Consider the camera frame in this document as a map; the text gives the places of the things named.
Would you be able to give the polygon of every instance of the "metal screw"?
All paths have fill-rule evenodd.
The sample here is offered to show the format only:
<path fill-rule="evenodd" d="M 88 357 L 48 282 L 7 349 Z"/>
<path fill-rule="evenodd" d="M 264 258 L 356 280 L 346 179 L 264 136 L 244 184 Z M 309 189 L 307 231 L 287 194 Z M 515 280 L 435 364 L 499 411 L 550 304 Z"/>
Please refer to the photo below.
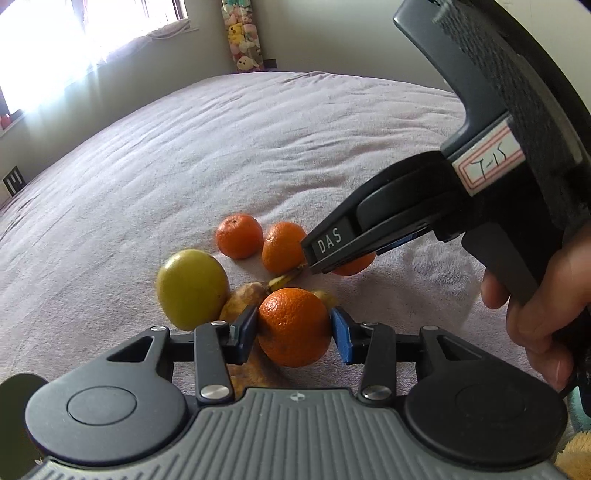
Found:
<path fill-rule="evenodd" d="M 392 390 L 384 385 L 370 385 L 365 387 L 361 394 L 368 400 L 386 400 L 392 395 Z"/>
<path fill-rule="evenodd" d="M 208 400 L 221 400 L 230 394 L 230 389 L 225 385 L 206 385 L 201 389 L 201 396 Z"/>

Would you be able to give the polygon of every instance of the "gray ribbed plate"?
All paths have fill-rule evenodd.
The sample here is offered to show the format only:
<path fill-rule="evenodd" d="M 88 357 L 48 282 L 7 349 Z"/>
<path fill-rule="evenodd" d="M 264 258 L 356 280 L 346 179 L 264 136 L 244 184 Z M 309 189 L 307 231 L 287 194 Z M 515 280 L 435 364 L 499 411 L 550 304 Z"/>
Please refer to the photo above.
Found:
<path fill-rule="evenodd" d="M 35 480 L 566 480 L 552 464 L 517 472 L 460 468 L 431 455 L 398 413 L 348 390 L 251 388 L 208 407 L 177 444 L 143 462 L 83 471 L 46 462 Z"/>

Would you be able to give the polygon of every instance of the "label sticker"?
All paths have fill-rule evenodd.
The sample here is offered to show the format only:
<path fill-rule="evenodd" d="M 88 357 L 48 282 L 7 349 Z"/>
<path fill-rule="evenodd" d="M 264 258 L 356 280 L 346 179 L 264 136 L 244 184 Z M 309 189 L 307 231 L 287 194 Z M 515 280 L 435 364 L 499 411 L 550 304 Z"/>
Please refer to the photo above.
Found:
<path fill-rule="evenodd" d="M 474 196 L 525 161 L 519 142 L 504 119 L 454 163 L 466 191 Z"/>

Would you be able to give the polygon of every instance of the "blue gripper pad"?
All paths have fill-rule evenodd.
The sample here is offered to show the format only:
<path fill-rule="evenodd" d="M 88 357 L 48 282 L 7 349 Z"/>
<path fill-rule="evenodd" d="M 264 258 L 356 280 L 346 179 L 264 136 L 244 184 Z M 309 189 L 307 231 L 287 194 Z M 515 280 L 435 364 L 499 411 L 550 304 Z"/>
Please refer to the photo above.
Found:
<path fill-rule="evenodd" d="M 335 339 L 341 360 L 345 365 L 352 365 L 353 342 L 349 330 L 352 320 L 350 317 L 345 318 L 337 308 L 333 308 L 330 311 L 330 321 L 332 322 L 333 339 Z"/>

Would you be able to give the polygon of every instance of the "bed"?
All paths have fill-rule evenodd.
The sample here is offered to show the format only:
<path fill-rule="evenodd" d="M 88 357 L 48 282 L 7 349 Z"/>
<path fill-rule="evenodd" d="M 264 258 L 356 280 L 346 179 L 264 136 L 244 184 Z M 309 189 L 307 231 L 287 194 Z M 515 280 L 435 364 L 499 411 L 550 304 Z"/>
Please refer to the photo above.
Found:
<path fill-rule="evenodd" d="M 310 231 L 384 167 L 438 148 L 464 114 L 454 94 L 408 83 L 266 72 L 207 79 L 118 121 L 2 211 L 0 381 L 25 371 L 53 380 L 152 325 L 174 331 L 154 280 L 183 248 L 213 253 L 233 287 L 271 278 L 257 257 L 217 252 L 226 215 Z M 354 277 L 304 274 L 295 286 L 331 292 L 359 322 L 439 325 L 533 373 L 504 309 L 483 306 L 482 273 L 459 241 L 426 235 Z M 355 389 L 361 368 L 343 366 L 332 345 L 283 374 L 294 388 Z M 174 382 L 189 393 L 193 375 L 177 365 Z M 398 375 L 401 391 L 415 382 L 412 365 Z"/>

